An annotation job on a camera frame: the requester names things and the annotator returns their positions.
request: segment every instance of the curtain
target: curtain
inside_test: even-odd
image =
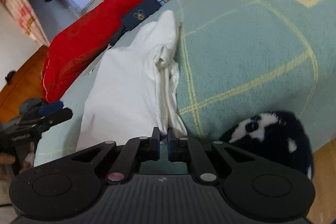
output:
[[[38,45],[49,46],[50,42],[28,0],[1,0],[20,28]]]

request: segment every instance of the mickey mouse emblem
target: mickey mouse emblem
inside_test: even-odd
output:
[[[137,13],[134,13],[133,15],[135,18],[138,20],[144,20],[145,19],[145,14],[143,13],[143,10],[139,10]]]

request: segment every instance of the red pillow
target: red pillow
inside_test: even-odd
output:
[[[81,72],[106,48],[120,18],[143,0],[105,0],[52,41],[42,72],[44,99],[59,100]]]

